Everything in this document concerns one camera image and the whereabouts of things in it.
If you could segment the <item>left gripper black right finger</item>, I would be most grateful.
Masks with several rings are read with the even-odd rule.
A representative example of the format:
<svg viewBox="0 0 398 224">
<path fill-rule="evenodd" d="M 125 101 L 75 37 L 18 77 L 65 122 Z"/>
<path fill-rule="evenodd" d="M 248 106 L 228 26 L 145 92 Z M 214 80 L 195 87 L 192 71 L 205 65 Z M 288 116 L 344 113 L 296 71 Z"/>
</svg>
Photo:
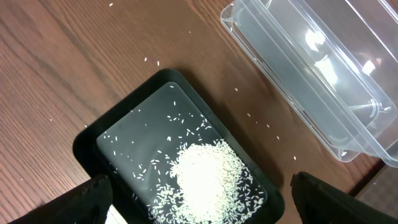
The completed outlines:
<svg viewBox="0 0 398 224">
<path fill-rule="evenodd" d="M 292 197 L 303 224 L 397 224 L 382 213 L 307 172 L 294 174 Z"/>
</svg>

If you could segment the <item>pile of white rice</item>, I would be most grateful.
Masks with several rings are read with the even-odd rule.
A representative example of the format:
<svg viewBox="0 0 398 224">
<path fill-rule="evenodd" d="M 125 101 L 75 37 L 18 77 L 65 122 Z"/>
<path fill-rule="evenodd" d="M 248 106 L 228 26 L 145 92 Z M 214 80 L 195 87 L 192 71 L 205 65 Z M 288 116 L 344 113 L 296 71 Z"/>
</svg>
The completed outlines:
<svg viewBox="0 0 398 224">
<path fill-rule="evenodd" d="M 225 142 L 184 146 L 169 166 L 177 188 L 157 193 L 149 208 L 154 223 L 244 223 L 263 203 L 240 201 L 245 165 Z"/>
</svg>

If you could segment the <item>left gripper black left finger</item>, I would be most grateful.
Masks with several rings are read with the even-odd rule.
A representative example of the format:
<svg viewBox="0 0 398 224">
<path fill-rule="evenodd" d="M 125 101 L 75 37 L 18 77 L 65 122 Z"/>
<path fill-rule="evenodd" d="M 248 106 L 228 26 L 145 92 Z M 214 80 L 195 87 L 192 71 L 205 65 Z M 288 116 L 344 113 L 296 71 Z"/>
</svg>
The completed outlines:
<svg viewBox="0 0 398 224">
<path fill-rule="evenodd" d="M 97 175 L 10 224 L 104 224 L 113 202 L 107 175 Z"/>
</svg>

